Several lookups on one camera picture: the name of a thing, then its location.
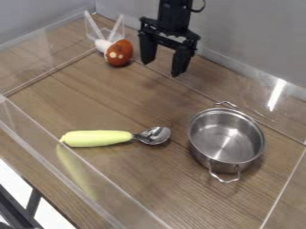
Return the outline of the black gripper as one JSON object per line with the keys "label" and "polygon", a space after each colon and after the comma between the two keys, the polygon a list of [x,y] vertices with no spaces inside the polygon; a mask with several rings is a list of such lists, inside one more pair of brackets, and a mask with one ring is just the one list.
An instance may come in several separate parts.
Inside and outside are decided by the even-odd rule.
{"label": "black gripper", "polygon": [[141,17],[141,23],[140,40],[142,63],[149,64],[154,61],[160,45],[174,49],[172,75],[177,77],[188,70],[192,57],[198,50],[200,34],[190,29],[165,29],[158,25],[157,19],[145,16]]}

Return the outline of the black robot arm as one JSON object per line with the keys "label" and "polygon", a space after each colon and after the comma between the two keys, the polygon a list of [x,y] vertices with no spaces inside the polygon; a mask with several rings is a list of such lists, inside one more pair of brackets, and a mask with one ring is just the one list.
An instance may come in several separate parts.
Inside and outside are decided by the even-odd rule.
{"label": "black robot arm", "polygon": [[161,0],[158,18],[141,17],[140,41],[142,63],[149,64],[157,56],[158,46],[176,50],[172,75],[177,77],[188,70],[192,57],[198,50],[200,34],[189,29],[192,13],[201,13],[193,8],[194,0]]}

